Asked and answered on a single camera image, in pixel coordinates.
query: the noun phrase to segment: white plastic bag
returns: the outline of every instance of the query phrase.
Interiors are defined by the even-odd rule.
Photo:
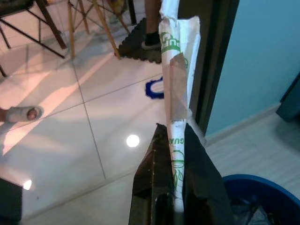
[[[159,24],[159,34],[167,131],[174,177],[173,204],[175,212],[183,212],[184,131],[200,44],[200,21],[196,16],[188,20],[178,20],[178,7],[179,0],[163,0],[160,9],[162,21]],[[182,73],[182,65],[180,65],[182,63],[186,68],[185,74]]]

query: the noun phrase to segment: floor tile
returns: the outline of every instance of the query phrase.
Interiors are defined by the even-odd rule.
[[[59,46],[57,43],[55,43],[54,38],[48,39],[46,42],[49,43],[49,46],[52,49],[58,49],[58,52],[62,53],[62,55],[68,53],[68,50],[63,52],[61,49],[59,49]],[[0,55],[1,65],[8,76],[13,75],[18,70],[24,70],[34,66],[40,66],[40,68],[43,66],[45,69],[48,69],[48,65],[43,64],[51,61],[56,61],[55,64],[58,66],[67,60],[62,59],[60,56],[32,42],[29,44],[12,47],[7,51],[4,50]]]
[[[38,19],[36,19],[34,16],[32,16],[26,11],[6,16],[3,18],[3,20],[17,27],[18,29],[22,30],[25,33],[38,30]],[[20,35],[18,32],[16,32],[15,30],[11,29],[6,25],[2,25],[2,27],[3,27],[4,34],[7,38]]]
[[[51,61],[18,70],[2,80],[0,93],[1,107],[39,105],[44,109],[43,117],[83,102],[70,61]],[[24,124],[3,124],[0,133]]]
[[[0,176],[22,185],[23,216],[104,180],[83,105],[0,135]]]
[[[149,146],[156,123],[165,124],[164,100],[145,96],[145,83],[86,103],[107,178],[136,169]],[[139,137],[137,147],[127,146],[129,135]]]
[[[83,195],[23,225],[128,224],[133,174]]]
[[[162,73],[161,65],[133,59],[118,60],[109,43],[90,42],[77,55],[74,65],[84,101]]]
[[[207,148],[222,176],[251,174],[300,198],[300,123],[273,114]]]
[[[76,1],[71,1],[71,2],[73,3],[73,5],[75,7],[76,6]],[[87,12],[89,7],[91,6],[91,2],[87,1],[87,0],[84,0],[82,2],[83,2],[84,10],[85,10],[85,12]],[[106,8],[110,8],[106,1],[104,1],[103,3],[104,3],[104,6]],[[67,14],[67,12],[68,12],[68,8],[67,8],[67,2],[66,1],[61,1],[61,2],[58,2],[58,3],[54,4],[53,6],[51,6],[51,15],[53,17],[55,17],[55,15],[57,14],[56,17],[59,18],[59,20],[62,24],[62,26],[60,26],[60,27],[62,27],[63,31],[68,31],[68,14]],[[75,27],[77,27],[76,31],[84,30],[85,27],[84,27],[83,23],[81,23],[79,25],[80,21],[82,20],[82,16],[79,13],[77,13],[76,17],[75,17],[75,10],[72,9],[72,12],[73,12],[73,19],[75,18],[74,25],[75,25]],[[109,17],[111,15],[111,13],[108,12],[108,11],[105,11],[104,15],[105,15],[105,18],[106,18],[107,25],[110,27],[111,24],[109,23]],[[137,13],[137,15],[136,15],[137,19],[139,19],[141,17],[140,15],[141,15],[141,13]],[[92,19],[94,22],[96,22],[97,24],[102,26],[101,21],[99,19],[99,16],[98,16],[98,14],[97,14],[97,12],[94,8],[92,8],[88,13],[87,23],[88,23],[89,27],[94,25],[94,22],[90,19]],[[124,21],[125,24],[131,25],[130,16],[129,16],[128,11],[126,11],[123,14],[123,21]]]

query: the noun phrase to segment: blue object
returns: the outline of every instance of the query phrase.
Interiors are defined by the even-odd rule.
[[[150,98],[154,99],[154,98],[164,98],[164,92],[153,92],[151,90],[151,86],[158,83],[158,82],[162,82],[163,81],[163,77],[161,77],[159,80],[152,80],[150,82],[146,83],[146,96],[149,96]]]
[[[257,203],[272,213],[282,225],[300,225],[300,200],[283,187],[253,175],[223,178],[228,197]]]

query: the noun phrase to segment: tile grout line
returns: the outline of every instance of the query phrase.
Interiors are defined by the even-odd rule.
[[[97,152],[97,155],[98,155],[98,158],[99,158],[99,163],[100,163],[100,166],[101,166],[101,169],[102,169],[102,173],[103,173],[104,179],[106,180],[106,175],[105,175],[104,167],[103,167],[103,164],[102,164],[102,161],[101,161],[101,157],[100,157],[100,153],[99,153],[99,150],[98,150],[98,146],[97,146],[97,142],[96,142],[96,139],[95,139],[95,135],[94,135],[94,132],[93,132],[93,128],[92,128],[92,125],[90,123],[90,118],[89,118],[88,110],[87,110],[85,102],[84,102],[83,93],[82,93],[82,90],[81,90],[81,86],[79,84],[79,79],[78,79],[78,76],[77,76],[75,65],[74,65],[74,63],[73,63],[72,60],[71,60],[71,63],[72,63],[74,74],[75,74],[75,77],[76,77],[76,80],[77,80],[77,84],[78,84],[78,88],[79,88],[79,91],[80,91],[80,95],[81,95],[81,98],[82,98],[82,101],[83,101],[83,106],[84,106],[85,114],[86,114],[86,117],[88,119],[88,123],[89,123],[89,126],[90,126],[90,131],[92,133],[92,137],[93,137],[94,144],[95,144],[95,147],[96,147],[96,152]]]
[[[131,83],[131,84],[127,85],[127,86],[124,86],[124,87],[121,87],[121,88],[119,88],[119,89],[116,89],[116,90],[110,91],[110,92],[108,92],[108,93],[105,93],[105,94],[103,94],[103,95],[100,95],[100,96],[98,96],[98,97],[91,98],[91,99],[89,99],[89,100],[87,100],[87,101],[84,101],[84,100],[83,100],[83,102],[84,102],[84,103],[87,103],[87,102],[90,102],[90,101],[96,100],[97,98],[104,97],[104,96],[106,96],[106,95],[112,94],[112,93],[114,93],[114,92],[117,92],[117,91],[119,91],[119,90],[122,90],[122,89],[128,88],[128,87],[130,87],[130,86],[136,85],[136,84],[138,84],[138,83],[141,83],[141,82],[143,82],[143,81],[146,81],[146,80],[148,80],[148,79],[151,79],[151,78],[153,78],[153,77],[156,77],[156,76],[159,76],[159,75],[162,75],[162,73],[159,73],[159,74],[156,74],[156,75],[150,76],[150,77],[148,77],[148,78],[145,78],[145,79],[143,79],[143,80],[141,80],[141,81],[137,81],[137,82],[135,82],[135,83]]]
[[[128,88],[128,87],[130,87],[130,86],[132,86],[132,85],[135,85],[135,84],[138,84],[138,83],[140,83],[140,82],[146,81],[146,80],[151,79],[151,78],[153,78],[153,77],[155,77],[155,76],[158,76],[158,75],[160,75],[160,74],[162,74],[162,73],[159,73],[159,74],[156,74],[156,75],[154,75],[154,76],[148,77],[148,78],[146,78],[146,79],[144,79],[144,80],[141,80],[141,81],[137,81],[137,82],[135,82],[135,83],[129,84],[129,85],[125,86],[125,87],[121,87],[121,88],[119,88],[119,89],[116,89],[116,90],[114,90],[114,91],[105,93],[105,94],[103,94],[103,95],[100,95],[100,96],[98,96],[98,97],[92,98],[92,99],[87,100],[87,101],[84,101],[83,96],[82,96],[82,103],[79,103],[79,104],[70,106],[70,107],[68,107],[68,108],[66,108],[66,109],[63,109],[63,110],[61,110],[61,111],[58,111],[58,112],[49,114],[49,115],[44,116],[44,117],[42,117],[42,118],[40,118],[40,119],[38,119],[38,120],[35,120],[35,121],[33,121],[33,122],[36,122],[36,121],[39,121],[39,120],[43,120],[43,119],[48,118],[48,117],[50,117],[50,116],[54,116],[54,115],[56,115],[56,114],[58,114],[58,113],[62,113],[62,112],[64,112],[64,111],[66,111],[66,110],[69,110],[69,109],[72,109],[72,108],[74,108],[74,107],[80,106],[81,104],[85,104],[85,103],[87,103],[87,102],[96,100],[97,98],[101,98],[101,97],[104,97],[104,96],[106,96],[106,95],[112,94],[112,93],[114,93],[114,92],[116,92],[116,91],[119,91],[119,90]],[[13,129],[10,129],[10,130],[8,130],[8,131],[6,131],[6,132],[0,133],[0,135],[6,134],[6,133],[8,133],[8,132],[10,132],[10,131],[13,131],[13,130],[16,130],[16,129],[19,129],[19,128],[22,128],[22,127],[24,127],[24,126],[27,126],[27,125],[33,123],[33,122],[30,122],[30,123],[28,123],[28,124],[24,124],[24,125],[22,125],[22,126],[19,126],[19,127],[13,128]]]
[[[30,216],[25,216],[24,218],[22,218],[21,222],[27,222],[27,221],[29,221],[31,219],[34,219],[34,218],[36,218],[36,217],[38,217],[38,216],[40,216],[40,215],[42,215],[44,213],[47,213],[50,210],[53,210],[53,209],[58,208],[58,207],[61,207],[62,205],[68,204],[71,201],[74,201],[74,200],[76,200],[78,198],[81,198],[81,197],[83,197],[85,195],[91,194],[94,191],[97,191],[97,190],[99,190],[101,188],[104,188],[104,187],[106,187],[106,186],[108,186],[108,185],[110,185],[110,184],[112,184],[112,183],[114,183],[114,182],[116,182],[118,180],[121,180],[121,179],[125,178],[126,176],[129,176],[129,175],[131,175],[131,174],[133,174],[135,172],[136,172],[136,169],[127,171],[125,173],[122,173],[122,174],[120,174],[120,175],[118,175],[118,176],[116,176],[114,178],[108,178],[104,182],[99,183],[97,185],[94,185],[94,186],[92,186],[90,188],[87,188],[87,189],[85,189],[83,191],[80,191],[77,194],[74,194],[73,196],[71,196],[71,197],[69,197],[69,198],[67,198],[65,200],[62,200],[59,203],[50,205],[49,207],[46,207],[45,209],[42,209],[42,210],[40,210],[40,211],[38,211],[38,212],[30,215]]]

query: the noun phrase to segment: white tile floor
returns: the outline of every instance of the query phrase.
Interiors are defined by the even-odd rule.
[[[135,6],[142,18],[143,0],[136,0]],[[66,2],[49,11],[66,30]],[[17,15],[9,19],[22,23]],[[73,62],[68,52],[62,60],[8,28],[5,32],[14,47],[8,51],[0,41],[0,62],[10,75],[0,82],[0,106],[41,105],[45,113],[33,123],[0,125],[0,177],[19,185],[32,180],[23,196],[25,218],[94,190],[24,224],[127,224],[135,169],[156,122],[165,123],[163,100],[144,94],[145,83],[161,76],[161,66],[117,60],[98,28],[89,36],[76,35]],[[123,30],[114,33],[117,43],[125,36]],[[45,40],[59,49],[51,36]],[[130,134],[140,137],[136,148],[126,145]],[[259,175],[300,197],[299,136],[298,123],[287,124],[272,115],[209,146],[207,152],[222,175]]]

